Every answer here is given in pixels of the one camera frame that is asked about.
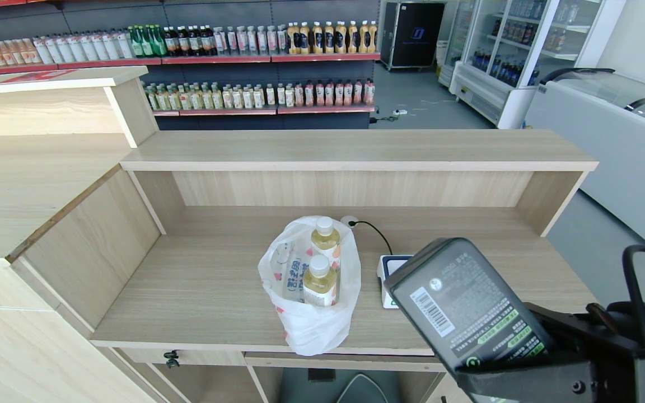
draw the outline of plastic bag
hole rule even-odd
[[[285,341],[299,355],[329,352],[345,340],[360,295],[361,264],[353,231],[333,220],[340,232],[340,288],[333,306],[303,303],[302,276],[313,256],[310,235],[320,216],[300,217],[285,227],[258,263],[264,290],[285,328]]]

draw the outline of barcode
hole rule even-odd
[[[455,331],[455,325],[451,323],[445,312],[442,311],[424,287],[420,287],[417,291],[410,294],[410,298],[417,304],[417,308],[422,311],[422,314],[424,314],[429,323],[440,334],[440,337],[445,337]]]

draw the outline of white bottle cap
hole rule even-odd
[[[334,227],[333,219],[330,217],[320,217],[315,224],[317,225],[317,232],[323,237],[332,234]]]
[[[325,277],[330,272],[330,260],[323,255],[315,255],[310,259],[308,270],[315,277]]]

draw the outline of logo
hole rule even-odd
[[[418,26],[414,30],[412,30],[412,36],[410,38],[414,39],[415,41],[422,39],[422,36],[424,36],[424,28],[421,26]]]

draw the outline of drawer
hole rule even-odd
[[[166,364],[164,349],[121,349],[133,362]],[[176,350],[181,365],[246,365],[243,352],[233,350]]]

